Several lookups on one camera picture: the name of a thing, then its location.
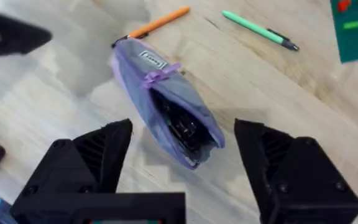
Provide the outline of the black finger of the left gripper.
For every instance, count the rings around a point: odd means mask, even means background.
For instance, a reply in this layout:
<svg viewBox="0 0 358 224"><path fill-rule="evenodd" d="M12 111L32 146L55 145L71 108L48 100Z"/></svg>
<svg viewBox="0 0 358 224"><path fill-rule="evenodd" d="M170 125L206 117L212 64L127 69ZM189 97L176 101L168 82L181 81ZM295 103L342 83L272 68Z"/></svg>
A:
<svg viewBox="0 0 358 224"><path fill-rule="evenodd" d="M0 13L0 57L28 54L51 39L50 31Z"/></svg>

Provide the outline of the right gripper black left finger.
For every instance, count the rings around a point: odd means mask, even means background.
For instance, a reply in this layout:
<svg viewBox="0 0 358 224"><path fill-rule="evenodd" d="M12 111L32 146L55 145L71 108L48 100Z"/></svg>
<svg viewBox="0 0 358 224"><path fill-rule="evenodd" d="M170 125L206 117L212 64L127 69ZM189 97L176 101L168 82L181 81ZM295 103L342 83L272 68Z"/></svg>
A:
<svg viewBox="0 0 358 224"><path fill-rule="evenodd" d="M114 193L132 128L132 122L123 119L74 139L57 139L39 162L21 195Z"/></svg>

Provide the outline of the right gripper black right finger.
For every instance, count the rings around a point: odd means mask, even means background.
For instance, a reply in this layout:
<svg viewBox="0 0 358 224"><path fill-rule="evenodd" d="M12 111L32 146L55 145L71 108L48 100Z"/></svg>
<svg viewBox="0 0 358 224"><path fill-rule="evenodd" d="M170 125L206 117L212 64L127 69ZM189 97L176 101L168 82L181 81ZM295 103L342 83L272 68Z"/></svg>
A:
<svg viewBox="0 0 358 224"><path fill-rule="evenodd" d="M236 119L234 134L261 224L353 223L358 196L318 141Z"/></svg>

